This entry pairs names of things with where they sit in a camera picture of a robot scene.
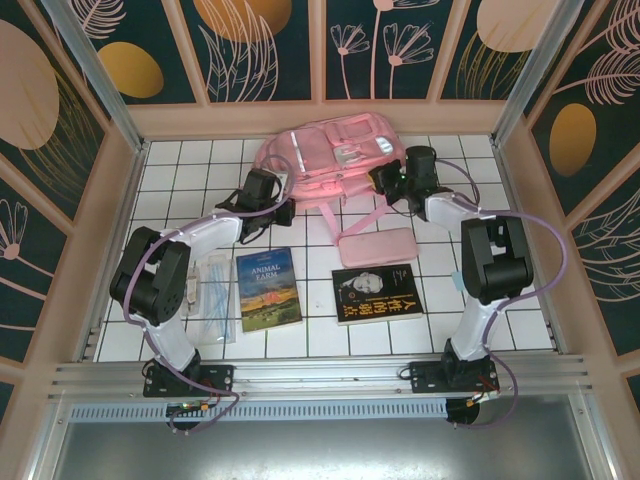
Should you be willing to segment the pink student backpack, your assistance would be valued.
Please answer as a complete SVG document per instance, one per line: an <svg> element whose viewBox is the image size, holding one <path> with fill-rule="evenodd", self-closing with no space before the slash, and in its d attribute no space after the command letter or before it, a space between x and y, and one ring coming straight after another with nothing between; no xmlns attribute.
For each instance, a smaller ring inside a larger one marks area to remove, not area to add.
<svg viewBox="0 0 640 480"><path fill-rule="evenodd" d="M310 122L268 137L254 166L284 172L294 180L288 188L299 213L317 208L337 243L378 220L389 209L379 207L341 231L330 204L375 193L369 172L394 161L405 162L405 148L388 120L365 112Z"/></svg>

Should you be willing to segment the pink pencil case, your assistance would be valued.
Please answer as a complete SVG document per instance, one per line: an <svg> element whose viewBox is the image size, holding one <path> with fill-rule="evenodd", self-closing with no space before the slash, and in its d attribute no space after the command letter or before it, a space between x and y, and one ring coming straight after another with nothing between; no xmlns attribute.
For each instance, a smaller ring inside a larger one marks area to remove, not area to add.
<svg viewBox="0 0 640 480"><path fill-rule="evenodd" d="M411 261L419 253L413 232L407 227L345 236L339 240L338 250L346 268Z"/></svg>

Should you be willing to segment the Animal Farm paperback book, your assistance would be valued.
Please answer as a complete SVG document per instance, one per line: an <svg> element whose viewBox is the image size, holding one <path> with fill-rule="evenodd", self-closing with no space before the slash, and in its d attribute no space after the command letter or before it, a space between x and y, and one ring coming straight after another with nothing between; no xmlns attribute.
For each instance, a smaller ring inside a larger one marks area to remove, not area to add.
<svg viewBox="0 0 640 480"><path fill-rule="evenodd" d="M303 321L289 247L239 256L236 273L244 333Z"/></svg>

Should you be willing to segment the clear bag of blue pens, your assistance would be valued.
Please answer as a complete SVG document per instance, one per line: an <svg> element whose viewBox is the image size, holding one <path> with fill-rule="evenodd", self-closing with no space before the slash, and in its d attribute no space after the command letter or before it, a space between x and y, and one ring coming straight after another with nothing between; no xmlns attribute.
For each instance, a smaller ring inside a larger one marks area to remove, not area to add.
<svg viewBox="0 0 640 480"><path fill-rule="evenodd" d="M200 345L234 343L234 284L231 259L224 254L209 256L200 266Z"/></svg>

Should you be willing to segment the black book with portrait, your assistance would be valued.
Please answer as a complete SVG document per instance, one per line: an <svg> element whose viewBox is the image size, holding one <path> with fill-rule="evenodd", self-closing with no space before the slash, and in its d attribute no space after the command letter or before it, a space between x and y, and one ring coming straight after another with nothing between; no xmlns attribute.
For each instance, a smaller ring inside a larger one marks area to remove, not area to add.
<svg viewBox="0 0 640 480"><path fill-rule="evenodd" d="M425 313L410 264L334 270L332 281L341 325L414 319Z"/></svg>

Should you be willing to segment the small clear plastic packet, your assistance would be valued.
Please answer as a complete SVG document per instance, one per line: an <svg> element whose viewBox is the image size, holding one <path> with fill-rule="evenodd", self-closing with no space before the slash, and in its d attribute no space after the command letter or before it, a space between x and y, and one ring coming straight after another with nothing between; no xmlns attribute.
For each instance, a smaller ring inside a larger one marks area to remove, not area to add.
<svg viewBox="0 0 640 480"><path fill-rule="evenodd" d="M200 268L196 263L193 263L187 271L184 296L181 305L181 313L185 318L195 317L199 313L201 294Z"/></svg>

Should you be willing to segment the small circuit board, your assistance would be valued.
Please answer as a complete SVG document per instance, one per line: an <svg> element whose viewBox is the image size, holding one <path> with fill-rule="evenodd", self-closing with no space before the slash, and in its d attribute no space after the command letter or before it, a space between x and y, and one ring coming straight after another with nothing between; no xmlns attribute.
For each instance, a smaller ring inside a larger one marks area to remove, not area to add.
<svg viewBox="0 0 640 480"><path fill-rule="evenodd" d="M206 411L215 406L215 403L203 400L191 402L168 403L165 409L166 417L202 416Z"/></svg>

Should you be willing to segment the shiny metal sheet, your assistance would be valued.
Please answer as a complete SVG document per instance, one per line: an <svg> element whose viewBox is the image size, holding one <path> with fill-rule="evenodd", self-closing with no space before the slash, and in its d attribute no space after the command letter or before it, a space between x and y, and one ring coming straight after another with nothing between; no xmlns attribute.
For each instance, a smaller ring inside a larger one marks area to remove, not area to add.
<svg viewBox="0 0 640 480"><path fill-rule="evenodd" d="M505 423L437 418L233 420L182 437L160 422L54 424L34 480L619 480L584 405L523 398Z"/></svg>

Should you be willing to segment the aluminium frame post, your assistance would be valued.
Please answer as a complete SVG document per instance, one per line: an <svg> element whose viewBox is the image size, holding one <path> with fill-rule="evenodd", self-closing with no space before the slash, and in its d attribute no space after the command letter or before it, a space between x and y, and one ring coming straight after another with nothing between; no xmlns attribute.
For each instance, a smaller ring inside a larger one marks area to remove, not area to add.
<svg viewBox="0 0 640 480"><path fill-rule="evenodd" d="M142 152L145 147L144 138L138 131L120 93L109 78L94 46L78 23L71 6L66 0L41 1L126 142L136 153Z"/></svg>
<svg viewBox="0 0 640 480"><path fill-rule="evenodd" d="M495 151L500 150L508 140L536 88L550 69L557 52L578 22L584 3L585 0L559 0L552 10L490 135Z"/></svg>

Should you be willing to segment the aluminium mounting rail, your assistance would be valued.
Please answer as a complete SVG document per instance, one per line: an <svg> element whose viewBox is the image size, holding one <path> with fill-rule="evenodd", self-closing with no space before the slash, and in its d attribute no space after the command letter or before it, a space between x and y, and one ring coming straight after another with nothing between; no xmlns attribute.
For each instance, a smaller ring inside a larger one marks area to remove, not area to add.
<svg viewBox="0 0 640 480"><path fill-rule="evenodd" d="M593 382L579 355L553 351L499 352L525 396L589 391ZM435 361L437 354L229 360L233 391L245 401L333 400L409 397L399 372L411 362ZM140 362L69 363L56 368L48 398L78 402L142 401Z"/></svg>

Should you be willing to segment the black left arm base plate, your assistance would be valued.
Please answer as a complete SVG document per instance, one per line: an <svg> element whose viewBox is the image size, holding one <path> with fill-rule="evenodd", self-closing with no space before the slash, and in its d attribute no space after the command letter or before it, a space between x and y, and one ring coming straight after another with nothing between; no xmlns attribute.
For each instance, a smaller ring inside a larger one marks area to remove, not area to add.
<svg viewBox="0 0 640 480"><path fill-rule="evenodd" d="M208 388L230 391L233 386L234 367L230 365L199 365L188 367L183 375ZM196 388L177 378L166 367L153 362L144 370L143 396L145 398L207 397L210 392Z"/></svg>

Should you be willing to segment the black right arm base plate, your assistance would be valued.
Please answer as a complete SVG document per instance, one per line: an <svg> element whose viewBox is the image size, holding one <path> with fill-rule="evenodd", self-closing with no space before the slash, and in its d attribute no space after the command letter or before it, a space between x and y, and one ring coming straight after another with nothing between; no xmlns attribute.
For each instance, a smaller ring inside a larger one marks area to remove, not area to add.
<svg viewBox="0 0 640 480"><path fill-rule="evenodd" d="M449 378L440 362L411 362L409 380L413 393L471 395L500 390L496 366L491 360L479 361L479 366L456 378Z"/></svg>

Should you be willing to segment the grey side bracket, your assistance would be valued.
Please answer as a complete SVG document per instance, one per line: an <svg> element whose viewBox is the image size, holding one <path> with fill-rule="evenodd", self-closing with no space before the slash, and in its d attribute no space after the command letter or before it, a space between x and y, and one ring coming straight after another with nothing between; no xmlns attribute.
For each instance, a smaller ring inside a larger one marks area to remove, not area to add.
<svg viewBox="0 0 640 480"><path fill-rule="evenodd" d="M566 355L570 353L568 344L564 338L561 326L555 320L550 320L547 324L547 329L550 337L550 341L560 355Z"/></svg>

